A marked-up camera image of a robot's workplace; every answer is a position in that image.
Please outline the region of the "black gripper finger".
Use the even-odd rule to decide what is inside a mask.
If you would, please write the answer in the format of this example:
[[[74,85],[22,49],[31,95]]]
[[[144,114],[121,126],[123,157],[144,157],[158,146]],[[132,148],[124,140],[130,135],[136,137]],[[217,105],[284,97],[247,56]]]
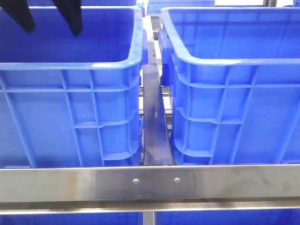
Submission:
[[[0,7],[27,33],[30,33],[35,29],[36,25],[27,0],[0,0]]]
[[[52,0],[55,7],[59,10],[67,22],[71,33],[74,36],[80,34],[83,30],[82,22],[82,1],[81,0]]]

